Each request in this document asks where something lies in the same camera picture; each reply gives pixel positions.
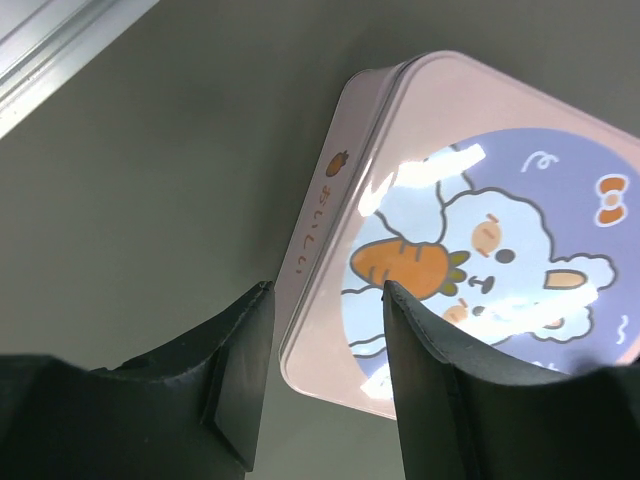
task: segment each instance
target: cartoon eye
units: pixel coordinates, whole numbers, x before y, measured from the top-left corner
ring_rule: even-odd
[[[511,263],[516,258],[516,253],[513,250],[503,248],[496,252],[496,260],[500,263]]]

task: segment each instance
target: gray table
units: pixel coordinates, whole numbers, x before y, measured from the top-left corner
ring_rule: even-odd
[[[115,366],[274,278],[349,76],[458,49],[640,133],[640,4],[162,0],[0,141],[0,350]],[[273,362],[250,478],[402,478]]]

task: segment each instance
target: cartoon bunny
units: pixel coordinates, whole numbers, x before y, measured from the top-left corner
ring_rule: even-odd
[[[591,331],[589,305],[614,282],[615,270],[601,255],[554,258],[553,236],[533,202],[497,188],[474,190],[457,173],[396,184],[366,218],[342,291],[345,332],[357,357],[385,349],[385,280],[486,343],[523,333],[569,342]]]

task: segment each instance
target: purple background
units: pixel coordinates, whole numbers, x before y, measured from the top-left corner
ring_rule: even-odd
[[[636,171],[616,153],[592,140],[567,132],[549,129],[510,129],[486,133],[457,143],[461,149],[480,144],[486,158],[467,170],[476,189],[502,188],[516,196],[537,203],[544,212],[554,237],[553,258],[576,253],[608,255],[617,271],[615,283],[600,292],[592,304],[594,329],[585,338],[567,344],[541,342],[529,334],[507,340],[499,350],[529,362],[549,363],[562,371],[579,372],[595,365],[612,364],[640,335],[640,261],[638,234],[640,223],[640,178]],[[536,168],[533,160],[525,173],[526,159],[536,151],[559,158],[547,169]],[[598,179],[607,174],[629,178],[624,195],[627,218],[612,227],[594,224],[600,208],[595,193]],[[617,329],[627,315],[626,341],[616,345]],[[368,360],[358,360],[367,375],[387,362],[386,353]]]

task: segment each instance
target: cartoon cheek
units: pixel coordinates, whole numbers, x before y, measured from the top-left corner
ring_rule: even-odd
[[[449,307],[447,311],[444,312],[444,315],[442,315],[442,318],[453,325],[466,320],[468,317],[469,311],[462,305],[454,305],[453,307]]]
[[[471,234],[471,245],[481,255],[488,257],[502,239],[502,230],[500,225],[495,222],[482,222]]]

